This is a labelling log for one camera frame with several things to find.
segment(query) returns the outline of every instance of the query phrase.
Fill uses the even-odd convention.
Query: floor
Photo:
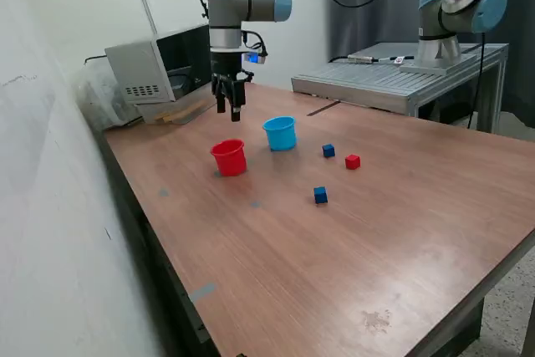
[[[466,125],[466,120],[459,125]],[[535,129],[526,127],[509,113],[502,113],[498,134],[535,141]],[[534,297],[535,248],[488,294],[481,338],[461,356],[519,356]]]

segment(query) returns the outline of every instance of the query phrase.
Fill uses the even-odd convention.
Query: plastic cup
[[[279,116],[264,123],[267,141],[272,150],[291,150],[295,147],[295,118]]]
[[[239,176],[247,169],[242,140],[224,140],[211,148],[221,176]]]

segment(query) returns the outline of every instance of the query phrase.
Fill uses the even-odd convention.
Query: plastic bag
[[[123,100],[106,58],[88,61],[79,72],[76,87],[79,108],[94,130],[126,125],[140,117],[137,108]]]

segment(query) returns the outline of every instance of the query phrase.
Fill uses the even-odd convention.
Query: small block
[[[332,144],[327,144],[327,145],[324,145],[322,146],[322,148],[324,149],[324,156],[326,158],[332,158],[335,154],[334,154],[334,147]]]
[[[327,203],[327,190],[325,189],[325,187],[314,188],[314,200],[317,204]]]
[[[360,168],[360,156],[349,155],[345,158],[345,167],[354,171],[355,169]]]

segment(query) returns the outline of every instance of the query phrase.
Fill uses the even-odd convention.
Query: vent grille
[[[134,96],[136,98],[144,98],[147,96],[158,96],[160,95],[160,89],[158,85],[145,85],[140,87],[126,87],[126,93],[129,96]]]

